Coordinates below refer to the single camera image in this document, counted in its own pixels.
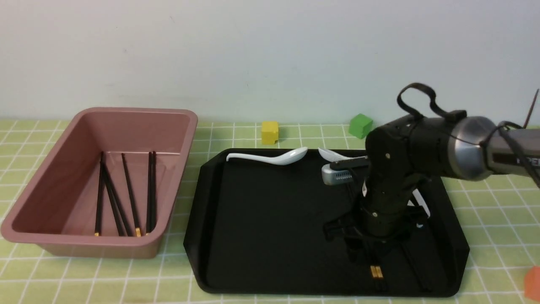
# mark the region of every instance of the black tray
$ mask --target black tray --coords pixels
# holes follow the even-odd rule
[[[327,242],[322,225],[350,208],[344,185],[322,183],[317,150],[275,166],[228,153],[278,156],[283,149],[228,149],[200,169],[184,247],[198,285],[209,293],[449,297],[459,290],[469,246],[440,178],[419,188],[431,211],[405,246],[380,257],[386,290],[345,242]],[[337,150],[346,156],[363,151]]]

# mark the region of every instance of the white spoon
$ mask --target white spoon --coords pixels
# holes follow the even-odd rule
[[[279,166],[285,166],[293,162],[297,162],[302,159],[307,153],[307,147],[291,150],[285,154],[276,157],[266,157],[260,155],[244,154],[244,153],[230,153],[227,155],[227,161],[229,158],[243,158],[245,160],[265,162],[269,164],[276,164]]]
[[[343,156],[337,152],[334,152],[332,150],[319,148],[319,154],[322,158],[329,162],[336,162],[336,161],[344,161],[344,160],[351,160],[353,158],[365,158],[367,156],[360,156],[360,157],[346,157]]]

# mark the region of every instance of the chopstick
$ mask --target chopstick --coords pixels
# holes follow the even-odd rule
[[[148,152],[148,191],[146,198],[146,234],[152,231],[152,152]]]
[[[105,153],[102,151],[99,159],[99,182],[98,182],[98,201],[96,205],[96,227],[94,229],[94,235],[100,236],[102,229],[102,216],[103,216],[103,163],[105,159]]]
[[[105,164],[105,162],[102,162],[101,165],[101,170],[103,171],[103,181],[105,183],[105,188],[107,188],[107,193],[109,195],[109,201],[111,202],[111,209],[112,209],[112,216],[114,216],[114,222],[116,223],[116,229],[118,231],[118,235],[119,236],[125,236],[125,232],[122,228],[122,223],[120,222],[120,218],[118,216],[118,208],[116,207],[117,204],[116,204],[116,200],[114,198],[114,194],[112,193],[112,190],[111,190],[111,187],[109,186],[109,179],[108,179],[108,174],[107,174],[107,166]]]
[[[156,197],[156,162],[157,155],[156,151],[152,152],[152,231],[156,228],[157,224],[157,197]]]
[[[131,186],[131,178],[130,178],[130,172],[127,169],[127,163],[126,163],[126,155],[122,153],[122,164],[124,165],[124,173],[126,175],[126,183],[127,183],[127,192],[130,196],[130,202],[131,202],[131,213],[133,214],[133,223],[135,224],[135,234],[140,237],[140,224],[139,224],[139,215],[137,212],[137,205],[135,204],[135,196],[133,195],[133,187]]]
[[[105,168],[105,181],[107,182],[105,185],[109,186],[112,191],[112,195],[114,196],[114,202],[116,205],[116,208],[118,208],[118,213],[120,214],[120,218],[122,219],[122,223],[124,223],[124,228],[126,229],[126,234],[128,236],[133,236],[133,231],[130,228],[130,225],[126,218],[126,213],[124,212],[124,208],[122,207],[122,204],[120,203],[120,197],[118,196],[118,192],[116,192],[116,187],[114,186],[111,178],[111,174],[109,173],[109,170],[107,170],[107,167]]]

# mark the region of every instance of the white ceramic spoon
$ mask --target white ceramic spoon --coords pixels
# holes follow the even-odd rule
[[[319,148],[319,154],[322,158],[329,162],[336,162],[336,161],[344,161],[344,160],[351,160],[353,158],[365,158],[367,156],[360,156],[360,157],[346,157],[343,156],[337,152],[334,152],[332,150]]]
[[[291,150],[285,154],[276,157],[266,157],[260,155],[244,154],[244,153],[230,153],[227,155],[227,161],[230,158],[243,158],[245,160],[265,162],[269,164],[276,164],[279,166],[285,166],[293,162],[301,160],[307,153],[307,147]]]
[[[325,160],[327,160],[329,162],[350,160],[352,158],[352,157],[343,156],[343,155],[341,155],[341,154],[339,154],[337,152],[334,152],[332,150],[322,149],[322,148],[319,148],[319,154],[322,156],[322,158],[324,158]],[[429,211],[428,205],[426,204],[426,201],[424,200],[424,198],[422,197],[422,195],[420,194],[420,191],[418,191],[418,189],[415,189],[413,191],[413,196],[416,199],[416,201],[418,202],[418,205],[420,205],[420,206],[422,206],[424,208],[424,211],[426,212],[426,214],[428,215],[428,218],[429,218],[431,216],[431,212]],[[411,202],[411,201],[409,201],[409,203],[407,205],[414,206],[413,202]]]

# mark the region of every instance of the yellow block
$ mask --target yellow block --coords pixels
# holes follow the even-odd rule
[[[279,139],[279,127],[277,121],[263,121],[261,127],[262,144],[275,144]]]

